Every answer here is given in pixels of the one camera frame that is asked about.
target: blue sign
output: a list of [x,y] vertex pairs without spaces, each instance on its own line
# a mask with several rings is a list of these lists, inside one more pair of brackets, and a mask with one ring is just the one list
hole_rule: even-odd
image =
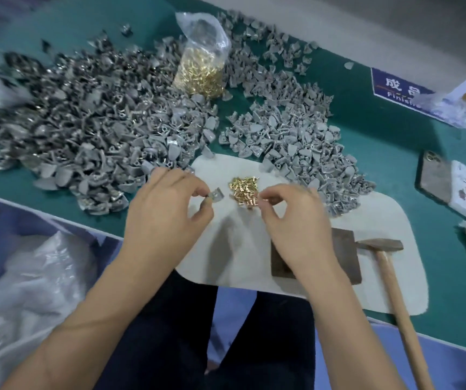
[[424,86],[408,82],[398,76],[388,74],[387,72],[375,68],[370,70],[372,71],[372,87],[375,96],[382,97],[388,101],[395,102],[399,105],[444,122],[444,120],[440,119],[436,115],[423,110],[420,106],[414,105],[411,102],[411,99],[415,95],[419,93],[433,94],[433,91],[426,89]]

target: white mat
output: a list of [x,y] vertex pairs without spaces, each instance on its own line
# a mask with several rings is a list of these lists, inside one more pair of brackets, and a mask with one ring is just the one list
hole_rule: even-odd
[[[228,183],[233,177],[258,177],[258,188],[286,183],[273,173],[259,170],[260,163],[217,154],[215,158],[198,157],[193,163],[195,174],[210,189],[219,187],[226,196],[214,204],[215,218],[196,245],[177,267],[179,274],[197,283],[304,297],[301,285],[294,279],[271,275],[270,238],[258,209],[239,208],[228,197]],[[190,212],[197,210],[202,199],[192,198]],[[279,216],[286,204],[275,207]],[[384,194],[373,192],[361,197],[361,207],[333,219],[337,228],[353,230],[356,240],[393,238],[405,249],[393,254],[399,285],[410,315],[422,314],[428,308],[428,284],[410,222],[399,204]],[[365,309],[390,313],[379,269],[364,250],[358,251],[363,282],[354,290]]]

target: hammer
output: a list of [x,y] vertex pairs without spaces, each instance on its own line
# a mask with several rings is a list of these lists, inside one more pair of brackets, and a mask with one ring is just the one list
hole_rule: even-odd
[[405,347],[406,355],[412,369],[413,377],[418,390],[434,390],[428,372],[428,364],[424,360],[423,350],[417,338],[417,333],[413,328],[410,315],[402,298],[401,288],[397,282],[393,263],[386,252],[397,252],[404,249],[402,242],[392,239],[376,238],[356,242],[358,248],[373,251],[379,270],[385,284],[388,299],[395,314],[397,327],[401,333],[402,343]]

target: workbench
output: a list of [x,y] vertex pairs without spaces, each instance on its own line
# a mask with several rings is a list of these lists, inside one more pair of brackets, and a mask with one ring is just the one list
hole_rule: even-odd
[[[42,38],[53,45],[54,51],[72,53],[89,49],[87,39],[103,28],[118,48],[134,43],[151,48],[154,39],[180,34],[175,11],[216,13],[218,9],[198,0],[54,0],[0,32],[0,59],[1,51],[13,50],[48,63],[47,55],[41,52]],[[119,32],[124,23],[132,26],[131,38]],[[347,70],[347,59],[325,50],[311,56],[313,63],[307,76],[301,77],[302,82],[318,82],[326,94],[334,95],[334,116],[328,123],[341,128],[340,143],[358,159],[368,180],[377,183],[377,191],[394,198],[411,222],[429,284],[427,312],[412,317],[416,330],[466,348],[466,239],[457,228],[462,218],[414,187],[423,150],[466,164],[466,131],[374,97],[366,66],[356,64]],[[240,91],[232,93],[233,100],[218,101],[222,127],[228,124],[225,116],[234,110],[245,112],[250,104]],[[211,149],[234,155],[217,142]],[[33,186],[33,180],[31,172],[23,168],[0,171],[0,200],[42,216],[123,236],[126,212],[87,215],[68,191],[42,191]],[[390,315],[366,314],[393,322]]]

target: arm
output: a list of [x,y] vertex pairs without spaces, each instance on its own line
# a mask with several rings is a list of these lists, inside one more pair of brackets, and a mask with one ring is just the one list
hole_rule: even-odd
[[154,170],[130,205],[123,247],[115,261],[2,390],[92,389],[130,322],[213,218],[210,199],[188,218],[191,195],[209,192],[191,174]]
[[[282,184],[259,198],[276,249],[308,293],[333,390],[405,390],[337,262],[318,193]],[[279,218],[272,206],[281,201],[287,209]]]

